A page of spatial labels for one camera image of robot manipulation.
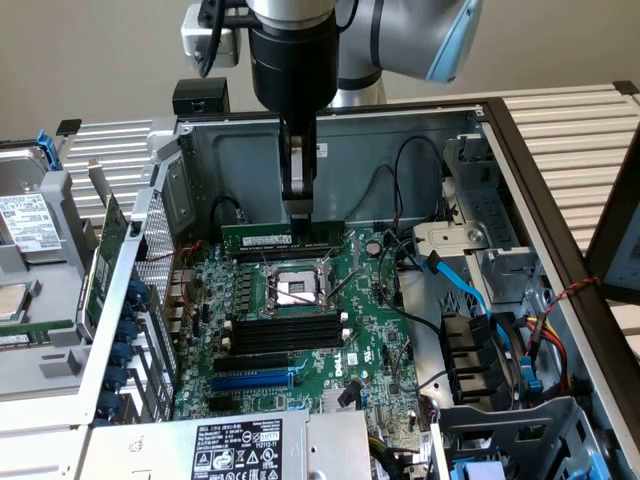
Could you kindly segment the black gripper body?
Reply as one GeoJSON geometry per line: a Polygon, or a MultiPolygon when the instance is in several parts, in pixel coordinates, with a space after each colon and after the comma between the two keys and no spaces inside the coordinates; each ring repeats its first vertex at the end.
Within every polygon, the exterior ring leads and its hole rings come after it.
{"type": "Polygon", "coordinates": [[[336,22],[326,20],[302,30],[264,25],[250,30],[249,43],[257,99],[282,117],[292,135],[307,135],[316,113],[337,91],[336,22]]]}

